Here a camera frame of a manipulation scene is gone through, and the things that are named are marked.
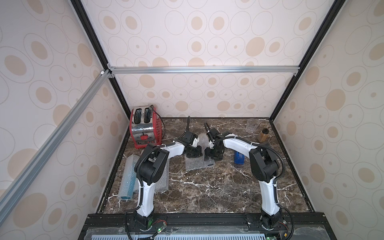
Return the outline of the stack of bubble wrap sheets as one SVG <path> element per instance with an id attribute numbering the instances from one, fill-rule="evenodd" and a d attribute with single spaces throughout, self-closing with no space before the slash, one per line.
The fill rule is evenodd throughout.
<path id="1" fill-rule="evenodd" d="M 198 147 L 202 149 L 202 156 L 197 158 L 187 158 L 185 157 L 186 171 L 200 170 L 205 168 L 213 168 L 216 163 L 210 157 L 206 156 L 205 149 L 209 146 L 209 138 L 205 133 L 198 135 L 199 141 L 197 143 Z"/>

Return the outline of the blue tape dispenser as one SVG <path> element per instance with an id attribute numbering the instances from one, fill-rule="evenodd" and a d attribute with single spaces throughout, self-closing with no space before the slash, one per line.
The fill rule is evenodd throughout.
<path id="1" fill-rule="evenodd" d="M 243 165 L 245 163 L 245 156 L 237 151 L 234 151 L 234 163 Z"/>

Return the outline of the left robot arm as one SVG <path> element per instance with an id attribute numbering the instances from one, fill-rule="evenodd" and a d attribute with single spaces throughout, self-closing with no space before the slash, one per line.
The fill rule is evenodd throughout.
<path id="1" fill-rule="evenodd" d="M 139 182 L 139 199 L 136 213 L 143 218 L 154 211 L 154 194 L 156 183 L 162 177 L 169 159 L 188 155 L 198 158 L 202 148 L 198 145 L 199 137 L 190 131 L 175 139 L 171 144 L 148 144 L 135 165 L 135 173 Z"/>

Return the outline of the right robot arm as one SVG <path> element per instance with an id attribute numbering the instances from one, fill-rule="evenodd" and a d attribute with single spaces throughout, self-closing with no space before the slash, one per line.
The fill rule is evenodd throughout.
<path id="1" fill-rule="evenodd" d="M 209 146 L 205 149 L 205 155 L 220 161 L 224 157 L 226 149 L 234 150 L 250 160 L 253 176 L 259 181 L 262 195 L 261 222 L 266 230 L 277 226 L 282 218 L 281 207 L 277 195 L 277 180 L 285 173 L 284 163 L 279 173 L 278 160 L 283 159 L 277 151 L 267 145 L 250 142 L 229 132 L 220 133 L 215 128 L 210 128 L 205 123 L 205 129 L 209 138 Z"/>

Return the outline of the clear drinking glass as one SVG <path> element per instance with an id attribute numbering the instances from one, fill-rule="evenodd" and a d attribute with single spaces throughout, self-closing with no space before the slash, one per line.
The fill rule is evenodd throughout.
<path id="1" fill-rule="evenodd" d="M 246 132 L 249 134 L 253 134 L 258 128 L 259 124 L 260 123 L 258 119 L 248 119 L 246 124 Z"/>

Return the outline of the red and chrome toaster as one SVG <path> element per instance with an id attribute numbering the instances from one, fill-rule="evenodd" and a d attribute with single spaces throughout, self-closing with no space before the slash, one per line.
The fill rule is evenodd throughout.
<path id="1" fill-rule="evenodd" d="M 162 121 L 153 105 L 133 108 L 129 129 L 136 149 L 162 143 Z"/>

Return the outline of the brown spice jar black lid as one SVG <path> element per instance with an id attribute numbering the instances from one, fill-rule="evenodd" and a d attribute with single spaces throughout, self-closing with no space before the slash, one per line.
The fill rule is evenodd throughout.
<path id="1" fill-rule="evenodd" d="M 259 142 L 259 143 L 263 143 L 263 142 L 265 142 L 265 141 L 267 140 L 268 136 L 269 136 L 269 129 L 268 129 L 268 128 L 264 128 L 264 129 L 262 129 L 262 130 L 260 131 L 258 137 L 257 137 L 258 142 Z"/>

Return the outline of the horizontal aluminium frame bar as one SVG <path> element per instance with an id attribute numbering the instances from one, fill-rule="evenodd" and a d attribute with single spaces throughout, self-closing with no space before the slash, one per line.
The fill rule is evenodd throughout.
<path id="1" fill-rule="evenodd" d="M 299 66 L 110 67 L 113 74 L 297 73 Z"/>

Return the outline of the diagonal aluminium frame bar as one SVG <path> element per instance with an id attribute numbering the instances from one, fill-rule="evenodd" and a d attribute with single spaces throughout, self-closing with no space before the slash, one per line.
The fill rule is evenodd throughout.
<path id="1" fill-rule="evenodd" d="M 87 91 L 77 101 L 72 109 L 65 116 L 59 126 L 52 132 L 50 137 L 36 152 L 31 161 L 10 185 L 9 189 L 1 199 L 1 225 L 4 224 L 12 210 L 18 204 L 27 189 L 39 175 L 45 164 L 51 158 L 55 150 L 63 141 L 64 137 L 71 130 L 85 108 L 96 95 L 105 80 L 112 74 L 111 70 L 105 69 L 93 81 Z"/>

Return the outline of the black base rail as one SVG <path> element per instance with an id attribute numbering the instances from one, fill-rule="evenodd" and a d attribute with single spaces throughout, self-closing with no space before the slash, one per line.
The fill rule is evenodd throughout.
<path id="1" fill-rule="evenodd" d="M 86 218 L 79 240 L 110 236 L 118 240 L 150 237 L 156 240 L 213 239 L 251 240 L 257 234 L 262 240 L 334 240 L 324 213 L 284 214 L 272 230 L 262 227 L 261 214 L 155 214 L 154 226 L 144 230 L 132 214 L 91 214 Z"/>

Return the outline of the black left frame post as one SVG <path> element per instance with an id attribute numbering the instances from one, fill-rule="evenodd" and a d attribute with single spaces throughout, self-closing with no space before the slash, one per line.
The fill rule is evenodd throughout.
<path id="1" fill-rule="evenodd" d="M 92 23 L 86 13 L 86 10 L 85 10 L 85 7 L 83 6 L 83 3 L 81 1 L 78 1 L 78 0 L 70 0 L 70 3 L 72 5 L 72 7 L 74 8 L 75 10 L 75 13 L 77 15 L 77 17 L 79 18 L 83 28 L 84 28 L 84 31 L 97 55 L 97 58 L 99 60 L 99 62 L 101 63 L 102 67 L 104 70 L 109 70 L 109 61 L 107 60 L 107 57 L 105 55 L 105 52 L 102 48 L 102 45 L 99 41 L 99 38 L 97 37 L 96 35 L 96 32 L 92 26 Z M 122 105 L 122 108 L 125 112 L 125 114 L 127 115 L 128 118 L 130 118 L 131 116 L 131 110 L 127 104 L 127 101 L 123 95 L 123 91 L 117 81 L 117 79 L 115 77 L 110 77 L 109 78 L 109 81 L 113 87 L 113 90 L 115 91 L 115 94 L 117 95 L 118 97 L 118 100 L 120 102 L 120 104 Z"/>

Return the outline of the black frame post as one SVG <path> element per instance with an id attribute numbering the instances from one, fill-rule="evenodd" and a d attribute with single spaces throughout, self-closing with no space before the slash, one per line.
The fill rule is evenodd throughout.
<path id="1" fill-rule="evenodd" d="M 107 60 L 107 57 L 105 55 L 105 52 L 102 48 L 102 45 L 99 41 L 99 38 L 97 37 L 96 35 L 96 32 L 92 26 L 92 23 L 86 13 L 86 10 L 85 10 L 85 7 L 83 6 L 83 3 L 81 1 L 78 1 L 78 0 L 70 0 L 70 3 L 72 5 L 72 7 L 74 8 L 75 10 L 75 13 L 77 15 L 77 17 L 79 18 L 83 28 L 84 28 L 84 31 L 97 55 L 97 58 L 99 60 L 99 62 L 101 63 L 102 67 L 104 70 L 109 70 L 109 61 Z M 127 115 L 128 118 L 130 118 L 131 116 L 131 110 L 127 104 L 127 101 L 123 95 L 123 91 L 117 81 L 117 79 L 115 77 L 110 77 L 109 78 L 109 81 L 113 87 L 113 90 L 115 91 L 115 94 L 117 95 L 118 97 L 118 100 L 120 102 L 120 104 L 122 105 L 122 108 L 125 112 L 125 114 Z"/>
<path id="2" fill-rule="evenodd" d="M 285 91 L 283 92 L 283 95 L 281 96 L 280 100 L 278 101 L 278 104 L 276 105 L 274 111 L 272 112 L 272 115 L 269 118 L 271 123 L 273 123 L 275 121 L 275 119 L 277 118 L 279 112 L 283 108 L 285 102 L 287 101 L 291 92 L 295 88 L 301 75 L 304 73 L 304 70 L 306 69 L 306 67 L 310 63 L 316 50 L 319 48 L 320 44 L 322 43 L 322 41 L 325 38 L 328 31 L 330 30 L 333 22 L 337 18 L 339 12 L 341 11 L 341 9 L 343 8 L 345 3 L 346 3 L 346 0 L 336 0 L 331 5 L 330 10 L 326 14 L 324 20 L 321 22 L 321 25 L 320 25 L 314 39 L 312 40 L 311 44 L 309 45 L 308 50 L 306 51 L 303 59 L 301 60 L 301 62 L 299 64 L 299 67 L 300 67 L 299 71 L 296 74 L 294 74 L 294 76 L 289 81 L 288 86 L 286 87 Z"/>

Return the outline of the black right frame post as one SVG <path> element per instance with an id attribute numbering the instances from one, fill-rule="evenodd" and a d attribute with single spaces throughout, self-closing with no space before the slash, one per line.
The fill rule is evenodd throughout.
<path id="1" fill-rule="evenodd" d="M 289 81 L 288 86 L 286 87 L 285 91 L 283 92 L 283 95 L 281 96 L 280 100 L 278 101 L 278 104 L 276 105 L 274 111 L 272 112 L 272 115 L 269 118 L 271 123 L 273 123 L 275 121 L 275 119 L 277 118 L 279 112 L 283 108 L 285 102 L 287 101 L 291 92 L 295 88 L 301 75 L 304 73 L 304 70 L 306 69 L 306 67 L 310 63 L 316 50 L 319 48 L 320 44 L 322 43 L 322 41 L 325 38 L 328 31 L 330 30 L 333 22 L 337 18 L 339 12 L 341 11 L 341 9 L 343 8 L 345 3 L 346 3 L 346 0 L 336 0 L 331 5 L 330 10 L 326 14 L 324 20 L 321 22 L 321 25 L 320 25 L 314 39 L 312 40 L 311 44 L 309 45 L 308 50 L 306 51 L 303 59 L 301 60 L 301 62 L 299 64 L 299 67 L 300 67 L 299 71 L 296 74 L 294 74 L 294 76 Z"/>

